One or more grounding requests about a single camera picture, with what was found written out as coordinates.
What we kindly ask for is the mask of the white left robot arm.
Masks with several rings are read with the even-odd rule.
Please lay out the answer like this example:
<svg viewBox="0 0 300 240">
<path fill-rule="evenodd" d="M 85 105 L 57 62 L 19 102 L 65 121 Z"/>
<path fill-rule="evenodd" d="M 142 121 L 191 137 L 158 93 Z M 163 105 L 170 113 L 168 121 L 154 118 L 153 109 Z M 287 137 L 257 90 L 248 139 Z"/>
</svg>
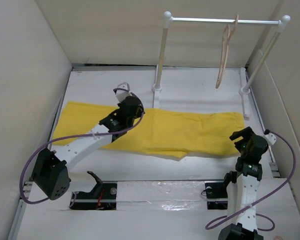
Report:
<svg viewBox="0 0 300 240">
<path fill-rule="evenodd" d="M 41 147 L 36 153 L 36 162 L 31 174 L 33 182 L 43 191 L 48 200 L 59 199 L 67 191 L 76 191 L 80 181 L 70 177 L 70 171 L 94 151 L 116 141 L 137 126 L 142 120 L 144 106 L 133 95 L 118 103 L 118 109 L 102 119 L 86 134 L 74 135 L 71 143 L 57 149 Z"/>
</svg>

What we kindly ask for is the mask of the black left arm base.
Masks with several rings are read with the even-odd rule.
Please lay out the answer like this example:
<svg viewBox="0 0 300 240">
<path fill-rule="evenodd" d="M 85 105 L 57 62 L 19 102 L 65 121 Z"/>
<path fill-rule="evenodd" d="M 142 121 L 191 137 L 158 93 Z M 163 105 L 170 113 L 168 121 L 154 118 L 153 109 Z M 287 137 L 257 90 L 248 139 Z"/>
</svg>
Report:
<svg viewBox="0 0 300 240">
<path fill-rule="evenodd" d="M 94 186 L 90 192 L 77 191 L 71 193 L 69 209 L 112 211 L 117 209 L 117 181 L 102 181 L 92 171 L 87 174 L 93 178 Z"/>
</svg>

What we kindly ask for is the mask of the yellow trousers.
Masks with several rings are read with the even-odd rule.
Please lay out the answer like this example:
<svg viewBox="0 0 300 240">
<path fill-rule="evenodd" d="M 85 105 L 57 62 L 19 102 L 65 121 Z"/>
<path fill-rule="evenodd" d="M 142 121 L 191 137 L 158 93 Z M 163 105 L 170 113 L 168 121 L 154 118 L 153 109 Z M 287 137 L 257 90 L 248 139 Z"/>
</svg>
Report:
<svg viewBox="0 0 300 240">
<path fill-rule="evenodd" d="M 86 134 L 115 109 L 69 101 L 53 138 Z M 147 108 L 138 126 L 105 149 L 176 158 L 190 153 L 231 156 L 237 149 L 230 136 L 244 127 L 244 117 L 238 112 L 200 114 Z"/>
</svg>

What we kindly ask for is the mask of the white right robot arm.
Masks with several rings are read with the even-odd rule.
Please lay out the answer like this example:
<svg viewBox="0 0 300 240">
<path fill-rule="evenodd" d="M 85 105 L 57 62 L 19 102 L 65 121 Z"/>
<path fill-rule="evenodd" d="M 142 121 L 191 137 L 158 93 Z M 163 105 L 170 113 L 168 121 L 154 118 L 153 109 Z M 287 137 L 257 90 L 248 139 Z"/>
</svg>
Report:
<svg viewBox="0 0 300 240">
<path fill-rule="evenodd" d="M 248 209 L 226 221 L 220 231 L 219 240 L 262 240 L 258 233 L 256 208 L 252 204 L 257 200 L 263 169 L 260 164 L 262 155 L 269 145 L 265 138 L 254 133 L 251 127 L 235 131 L 229 137 L 238 140 L 234 143 L 240 156 L 237 158 L 235 170 L 228 172 L 221 184 L 222 193 L 228 197 L 227 216 Z"/>
</svg>

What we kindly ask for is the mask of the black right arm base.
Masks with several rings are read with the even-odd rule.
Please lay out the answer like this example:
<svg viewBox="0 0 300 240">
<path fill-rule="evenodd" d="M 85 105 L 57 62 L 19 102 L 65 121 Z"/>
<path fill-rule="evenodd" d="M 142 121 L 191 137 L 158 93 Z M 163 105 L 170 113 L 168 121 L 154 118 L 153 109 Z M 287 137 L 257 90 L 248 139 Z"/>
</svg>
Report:
<svg viewBox="0 0 300 240">
<path fill-rule="evenodd" d="M 204 182 L 204 190 L 201 195 L 206 198 L 208 210 L 227 210 L 228 193 L 227 186 L 230 182 L 235 183 L 236 171 L 225 174 L 223 180 L 208 180 Z"/>
</svg>

